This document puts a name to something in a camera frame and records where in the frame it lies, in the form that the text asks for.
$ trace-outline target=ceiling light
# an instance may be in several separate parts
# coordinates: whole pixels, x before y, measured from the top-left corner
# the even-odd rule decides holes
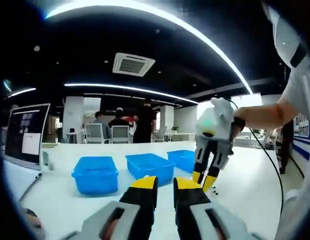
[[[234,63],[225,55],[225,53],[215,43],[213,43],[204,34],[202,34],[200,31],[198,31],[196,28],[192,27],[188,23],[156,7],[153,7],[153,6],[144,4],[144,3],[140,3],[140,2],[136,2],[136,1],[130,1],[130,0],[103,0],[103,1],[102,0],[78,0],[76,2],[64,3],[61,6],[58,6],[46,16],[46,19],[52,16],[55,16],[55,15],[70,11],[70,10],[84,8],[84,7],[92,7],[92,6],[112,6],[112,7],[123,7],[123,8],[129,8],[129,9],[135,9],[135,10],[139,10],[139,11],[143,11],[143,12],[156,15],[172,23],[175,23],[176,25],[189,31],[190,33],[195,35],[197,38],[202,40],[204,43],[206,43],[208,46],[210,46],[235,72],[235,74],[239,77],[239,79],[244,84],[248,92],[250,94],[253,94],[253,91],[251,90],[249,84],[247,83],[247,81],[245,80],[241,72],[237,69]]]
[[[7,84],[5,81],[3,81],[3,83],[4,83],[5,88],[11,93],[12,90],[11,90],[11,88],[8,86],[8,84]]]
[[[132,91],[138,91],[138,92],[144,92],[149,94],[157,94],[162,95],[169,98],[179,99],[186,102],[190,102],[192,104],[199,104],[197,101],[189,100],[180,96],[175,96],[167,93],[162,93],[158,91],[152,91],[137,87],[131,87],[131,86],[119,86],[119,85],[111,85],[111,84],[100,84],[100,83],[65,83],[65,87],[104,87],[104,88],[114,88],[114,89],[126,89],[126,90],[132,90]]]
[[[16,95],[19,95],[19,94],[27,93],[27,92],[30,92],[30,91],[34,91],[34,90],[36,90],[36,88],[28,88],[28,89],[25,89],[25,90],[22,90],[22,91],[18,91],[18,92],[13,93],[12,95],[9,95],[8,98],[16,96]]]

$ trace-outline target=person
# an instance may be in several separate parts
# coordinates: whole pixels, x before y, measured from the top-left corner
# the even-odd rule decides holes
[[[129,126],[130,123],[125,119],[122,119],[123,116],[124,112],[121,110],[121,107],[117,108],[115,112],[115,119],[108,123],[109,128],[112,128],[112,126]]]
[[[286,166],[290,158],[290,144],[293,142],[294,122],[291,120],[283,127],[277,129],[276,156],[279,165],[279,173],[285,174]]]
[[[156,113],[151,108],[151,100],[146,98],[144,106],[134,116],[136,130],[133,137],[134,144],[150,143],[156,124]]]
[[[110,139],[111,138],[111,130],[109,128],[109,126],[107,126],[107,124],[105,124],[102,120],[103,117],[103,112],[102,111],[97,111],[95,113],[95,120],[94,120],[94,124],[101,124],[101,127],[103,129],[103,136],[105,139]]]
[[[299,113],[310,120],[310,56],[303,49],[295,30],[273,8],[263,4],[268,19],[273,24],[274,43],[278,55],[291,68],[287,86],[279,101],[273,105],[241,107],[234,119],[254,129],[275,129],[290,122]],[[232,125],[231,138],[243,129]],[[284,204],[276,240],[300,239],[299,228],[308,220],[310,213],[310,159],[305,179],[295,196]]]

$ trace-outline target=wrist strap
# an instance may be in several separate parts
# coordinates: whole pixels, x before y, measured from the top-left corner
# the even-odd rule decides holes
[[[234,121],[231,124],[234,125],[234,126],[239,127],[240,128],[240,132],[241,132],[241,131],[243,131],[243,129],[244,129],[245,125],[246,125],[246,122],[245,122],[245,120],[235,116],[234,117]]]

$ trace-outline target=ceiling air conditioner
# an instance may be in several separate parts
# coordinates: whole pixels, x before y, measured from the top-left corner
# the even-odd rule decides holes
[[[154,63],[154,59],[118,52],[115,55],[113,73],[143,77]]]

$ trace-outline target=computer monitor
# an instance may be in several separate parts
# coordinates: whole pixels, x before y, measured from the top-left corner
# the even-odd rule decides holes
[[[11,111],[4,158],[22,167],[41,170],[41,143],[50,104],[23,106]]]

